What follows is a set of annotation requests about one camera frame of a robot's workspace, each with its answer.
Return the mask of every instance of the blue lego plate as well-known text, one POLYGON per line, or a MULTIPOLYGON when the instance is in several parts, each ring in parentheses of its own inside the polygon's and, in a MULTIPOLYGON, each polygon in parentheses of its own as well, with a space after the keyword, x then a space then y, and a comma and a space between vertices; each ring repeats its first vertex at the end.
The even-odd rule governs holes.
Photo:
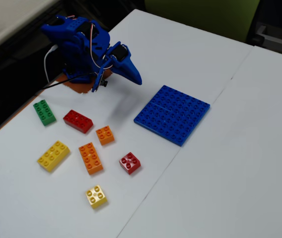
POLYGON ((210 104, 164 85, 134 122, 182 146, 209 108, 210 104))

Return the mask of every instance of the white table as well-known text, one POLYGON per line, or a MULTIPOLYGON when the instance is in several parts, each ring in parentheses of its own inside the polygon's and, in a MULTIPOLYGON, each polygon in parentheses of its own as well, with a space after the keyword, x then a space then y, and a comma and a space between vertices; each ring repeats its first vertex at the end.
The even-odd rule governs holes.
POLYGON ((282 55, 254 48, 119 238, 282 237, 282 55))
POLYGON ((60 85, 34 101, 45 99, 56 123, 44 128, 29 105, 0 130, 0 237, 116 237, 181 148, 136 125, 135 116, 164 84, 212 104, 252 49, 137 10, 110 35, 112 45, 129 46, 143 85, 115 74, 87 95, 60 85), (70 109, 93 120, 88 135, 65 125, 70 109), (94 131, 106 125, 116 142, 102 147, 94 131), (56 140, 71 154, 49 174, 36 161, 56 140), (78 151, 91 141, 104 166, 94 176, 78 151), (130 151, 141 161, 132 176, 119 165, 130 151), (84 192, 96 184, 109 203, 93 210, 84 192))
POLYGON ((58 0, 0 0, 0 44, 58 0))

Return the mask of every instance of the yellow brick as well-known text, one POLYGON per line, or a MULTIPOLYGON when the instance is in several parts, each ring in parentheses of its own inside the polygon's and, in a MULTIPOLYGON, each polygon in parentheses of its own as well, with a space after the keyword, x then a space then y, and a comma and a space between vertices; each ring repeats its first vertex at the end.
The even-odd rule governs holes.
POLYGON ((69 148, 58 140, 37 162, 50 172, 69 152, 69 148))
POLYGON ((107 198, 99 185, 88 190, 86 196, 92 208, 96 208, 107 201, 107 198))

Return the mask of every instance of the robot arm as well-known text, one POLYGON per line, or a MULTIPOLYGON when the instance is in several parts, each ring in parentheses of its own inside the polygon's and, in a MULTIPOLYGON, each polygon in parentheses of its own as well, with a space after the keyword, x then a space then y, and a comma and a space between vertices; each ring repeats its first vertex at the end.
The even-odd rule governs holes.
POLYGON ((57 16, 53 24, 42 26, 43 33, 57 44, 65 58, 63 72, 73 83, 90 83, 90 75, 95 73, 92 92, 106 86, 102 80, 104 70, 110 69, 128 80, 141 85, 141 76, 132 63, 131 53, 120 42, 110 47, 110 36, 99 24, 83 17, 57 16))

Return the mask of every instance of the orange brick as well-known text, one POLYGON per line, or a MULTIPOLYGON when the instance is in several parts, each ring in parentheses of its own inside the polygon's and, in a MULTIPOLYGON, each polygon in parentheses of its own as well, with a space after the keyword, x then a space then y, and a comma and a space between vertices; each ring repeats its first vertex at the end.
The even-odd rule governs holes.
POLYGON ((98 154, 92 143, 79 147, 79 151, 90 175, 103 170, 98 154))
POLYGON ((104 128, 96 130, 96 133, 98 135, 101 145, 108 144, 109 142, 115 140, 109 126, 105 126, 104 128))

